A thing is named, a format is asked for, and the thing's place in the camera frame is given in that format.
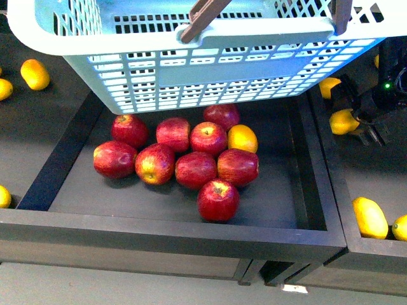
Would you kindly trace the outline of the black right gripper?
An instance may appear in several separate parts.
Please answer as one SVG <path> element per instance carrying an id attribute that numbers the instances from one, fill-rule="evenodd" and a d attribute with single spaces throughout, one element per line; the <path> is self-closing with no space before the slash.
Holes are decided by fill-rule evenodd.
<path id="1" fill-rule="evenodd" d="M 382 122 L 403 110 L 406 110 L 406 67 L 397 67 L 372 89 L 353 99 L 351 115 L 360 123 L 355 134 L 365 146 L 386 146 L 390 133 Z"/>

